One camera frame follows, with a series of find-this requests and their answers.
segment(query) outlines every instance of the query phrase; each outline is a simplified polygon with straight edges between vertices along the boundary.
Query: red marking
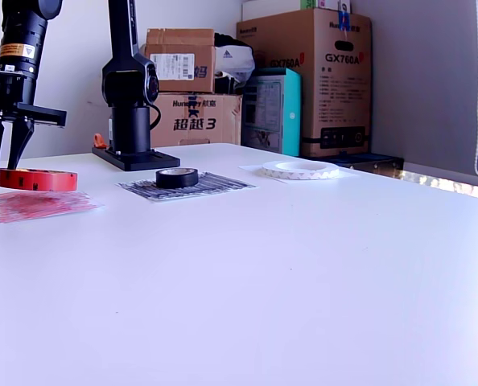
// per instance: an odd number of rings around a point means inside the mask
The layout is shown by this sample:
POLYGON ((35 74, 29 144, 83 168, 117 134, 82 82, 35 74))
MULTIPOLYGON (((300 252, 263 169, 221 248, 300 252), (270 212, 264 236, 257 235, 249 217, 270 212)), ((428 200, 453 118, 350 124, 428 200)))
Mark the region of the red marking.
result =
POLYGON ((89 211, 100 207, 85 193, 11 192, 0 195, 0 224, 89 211))

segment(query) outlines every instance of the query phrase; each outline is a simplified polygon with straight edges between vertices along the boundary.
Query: black tape roll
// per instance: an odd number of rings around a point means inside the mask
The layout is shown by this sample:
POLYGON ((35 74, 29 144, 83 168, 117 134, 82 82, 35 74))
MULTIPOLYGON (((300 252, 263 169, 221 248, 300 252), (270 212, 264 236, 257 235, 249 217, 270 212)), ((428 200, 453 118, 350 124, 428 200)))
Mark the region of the black tape roll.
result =
POLYGON ((200 181, 196 169, 166 169, 157 172, 157 187, 160 189, 180 189, 194 187, 200 181))

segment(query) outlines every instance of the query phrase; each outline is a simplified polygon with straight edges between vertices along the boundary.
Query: cardboard box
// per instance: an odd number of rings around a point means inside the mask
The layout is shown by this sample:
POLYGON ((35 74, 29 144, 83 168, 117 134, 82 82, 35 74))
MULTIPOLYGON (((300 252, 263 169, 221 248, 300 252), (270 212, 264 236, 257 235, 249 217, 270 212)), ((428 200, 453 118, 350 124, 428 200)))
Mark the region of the cardboard box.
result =
POLYGON ((243 22, 296 10, 322 8, 351 12, 350 0, 252 0, 242 5, 243 22))
MULTIPOLYGON (((162 112, 162 119, 151 130, 151 145, 240 145, 241 102, 242 97, 237 95, 160 94, 155 105, 162 112)), ((151 121, 156 117, 152 109, 151 121)))
POLYGON ((146 57, 157 69, 161 92, 214 92, 214 30, 148 30, 146 57))
POLYGON ((304 157, 369 151, 371 22, 352 14, 349 31, 341 31, 337 15, 300 10, 237 25, 259 68, 287 67, 302 76, 304 157))

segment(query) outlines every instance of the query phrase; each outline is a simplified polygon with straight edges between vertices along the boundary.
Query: robotic arm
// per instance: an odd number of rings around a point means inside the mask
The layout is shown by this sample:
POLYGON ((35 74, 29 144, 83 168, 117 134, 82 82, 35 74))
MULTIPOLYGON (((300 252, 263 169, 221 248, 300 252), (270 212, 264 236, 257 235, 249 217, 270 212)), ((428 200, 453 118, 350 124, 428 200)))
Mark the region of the robotic arm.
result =
POLYGON ((34 132, 35 122, 65 125, 66 112, 33 105, 47 21, 60 13, 62 0, 4 0, 0 46, 0 149, 3 122, 13 124, 9 169, 15 169, 34 132))
MULTIPOLYGON (((3 122, 12 138, 8 169, 16 169, 35 123, 65 126, 66 112, 34 106, 47 23, 62 0, 3 0, 0 46, 0 149, 3 122)), ((179 166, 150 148, 150 107, 159 93, 153 63, 138 50, 135 1, 109 0, 113 58, 103 70, 103 95, 113 111, 113 138, 93 153, 123 170, 179 166)))

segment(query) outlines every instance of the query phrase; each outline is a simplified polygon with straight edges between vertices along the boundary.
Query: red tape roll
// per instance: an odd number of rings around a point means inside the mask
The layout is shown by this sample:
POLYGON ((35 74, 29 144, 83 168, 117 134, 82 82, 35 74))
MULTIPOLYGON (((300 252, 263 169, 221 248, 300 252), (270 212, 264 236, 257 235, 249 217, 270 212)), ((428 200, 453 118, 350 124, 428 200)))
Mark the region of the red tape roll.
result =
POLYGON ((0 169, 0 187, 22 191, 75 191, 78 175, 52 170, 0 169))

